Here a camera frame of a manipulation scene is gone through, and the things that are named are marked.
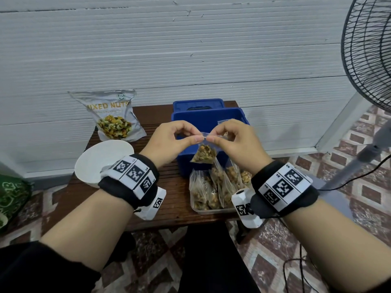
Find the fan pole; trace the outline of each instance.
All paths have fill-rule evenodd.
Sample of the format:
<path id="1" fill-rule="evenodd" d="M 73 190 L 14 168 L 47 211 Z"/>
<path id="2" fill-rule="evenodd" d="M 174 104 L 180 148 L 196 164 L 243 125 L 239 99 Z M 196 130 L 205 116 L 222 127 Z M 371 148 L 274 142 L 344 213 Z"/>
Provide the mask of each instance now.
<path id="1" fill-rule="evenodd" d="M 357 157 L 349 162 L 340 172 L 321 187 L 320 190 L 325 190 L 322 194 L 327 193 L 327 189 L 335 189 L 345 183 L 351 176 L 356 174 L 363 166 L 369 164 L 381 152 L 391 147 L 391 119 L 388 120 L 373 137 L 372 144 L 367 145 L 361 150 Z"/>

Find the blue box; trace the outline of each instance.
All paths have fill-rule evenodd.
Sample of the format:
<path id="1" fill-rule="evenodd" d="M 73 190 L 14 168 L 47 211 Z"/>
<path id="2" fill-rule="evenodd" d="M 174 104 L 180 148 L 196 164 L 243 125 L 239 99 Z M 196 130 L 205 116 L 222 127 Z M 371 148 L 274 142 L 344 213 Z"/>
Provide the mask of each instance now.
<path id="1" fill-rule="evenodd" d="M 188 101 L 175 101 L 173 104 L 174 113 L 192 111 L 192 110 L 208 110 L 224 108 L 222 99 L 196 99 Z"/>
<path id="2" fill-rule="evenodd" d="M 241 108 L 189 110 L 184 112 L 174 112 L 171 115 L 171 120 L 185 120 L 192 123 L 201 132 L 211 132 L 212 129 L 217 125 L 218 121 L 232 118 L 249 124 Z M 182 177 L 189 177 L 193 169 L 208 170 L 212 167 L 211 164 L 198 164 L 190 162 L 197 150 L 198 145 L 193 145 L 186 148 L 178 155 L 178 167 Z M 217 159 L 220 164 L 224 166 L 228 160 L 228 156 L 225 152 L 221 151 L 218 153 Z"/>

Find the hand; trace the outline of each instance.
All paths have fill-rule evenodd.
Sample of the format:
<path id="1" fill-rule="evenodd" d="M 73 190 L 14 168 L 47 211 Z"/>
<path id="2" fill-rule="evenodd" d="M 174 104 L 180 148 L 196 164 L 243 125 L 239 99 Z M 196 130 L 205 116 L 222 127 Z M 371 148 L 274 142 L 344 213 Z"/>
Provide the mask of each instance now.
<path id="1" fill-rule="evenodd" d="M 228 139 L 222 136 L 228 132 Z M 263 149 L 254 129 L 236 119 L 230 119 L 216 126 L 206 140 L 222 148 L 240 168 L 255 175 L 273 160 Z"/>
<path id="2" fill-rule="evenodd" d="M 186 138 L 175 139 L 175 135 L 182 133 Z M 179 153 L 190 145 L 204 140 L 201 132 L 191 123 L 178 120 L 162 123 L 155 130 L 148 144 L 140 154 L 148 157 L 157 168 L 173 161 Z"/>

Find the wooden table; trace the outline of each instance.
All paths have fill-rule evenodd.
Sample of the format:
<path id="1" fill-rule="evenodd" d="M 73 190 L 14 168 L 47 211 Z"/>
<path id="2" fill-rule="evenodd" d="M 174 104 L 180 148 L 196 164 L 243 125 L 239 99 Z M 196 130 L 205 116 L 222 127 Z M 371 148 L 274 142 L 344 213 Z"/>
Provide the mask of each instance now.
<path id="1" fill-rule="evenodd" d="M 237 107 L 235 101 L 226 101 L 224 103 L 226 107 Z M 134 151 L 139 153 L 148 143 L 155 129 L 161 123 L 171 121 L 172 105 L 134 107 L 133 110 L 147 133 L 146 137 L 131 143 Z M 86 149 L 99 142 L 97 131 L 95 131 Z M 215 215 L 198 215 L 194 212 L 190 206 L 189 180 L 179 175 L 176 161 L 164 166 L 159 172 L 158 186 L 167 190 L 167 195 L 158 213 L 154 220 L 151 221 L 143 221 L 137 216 L 132 216 L 127 225 L 127 230 L 136 231 L 146 228 L 164 228 L 219 220 L 238 220 L 236 212 Z M 74 174 L 68 186 L 61 190 L 61 197 L 56 210 L 50 214 L 48 222 L 44 224 L 43 233 L 46 233 L 95 191 L 96 188 L 82 183 Z"/>

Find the patterned floor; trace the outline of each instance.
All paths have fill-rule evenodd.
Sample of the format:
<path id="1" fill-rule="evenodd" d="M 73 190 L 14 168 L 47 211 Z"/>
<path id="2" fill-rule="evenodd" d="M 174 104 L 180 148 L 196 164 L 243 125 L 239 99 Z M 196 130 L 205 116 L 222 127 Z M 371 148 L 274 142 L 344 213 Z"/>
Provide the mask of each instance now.
<path id="1" fill-rule="evenodd" d="M 391 114 L 372 107 L 357 121 L 330 154 L 310 154 L 286 157 L 284 161 L 296 164 L 303 172 L 324 180 L 330 179 L 371 143 L 374 133 L 391 118 Z M 381 159 L 388 152 L 383 152 Z M 379 161 L 372 162 L 362 172 L 373 169 Z M 341 191 L 349 200 L 357 224 L 391 246 L 391 171 L 389 160 L 375 173 L 355 180 Z M 23 211 L 0 237 L 0 247 L 37 240 L 42 225 L 46 224 L 55 209 L 61 188 L 35 192 Z M 227 223 L 234 238 L 236 223 Z M 179 287 L 185 256 L 183 241 L 186 227 L 159 231 L 135 232 L 137 247 L 129 253 L 124 263 L 112 263 L 102 272 L 95 292 L 99 293 L 174 293 Z M 299 255 L 299 244 L 279 221 L 268 221 L 246 245 L 237 245 L 247 268 L 261 292 L 284 292 L 282 264 Z M 321 278 L 310 264 L 305 264 L 305 277 L 316 290 L 326 292 Z M 290 292 L 301 292 L 299 265 L 291 262 L 286 267 Z M 306 292 L 315 293 L 307 284 Z"/>

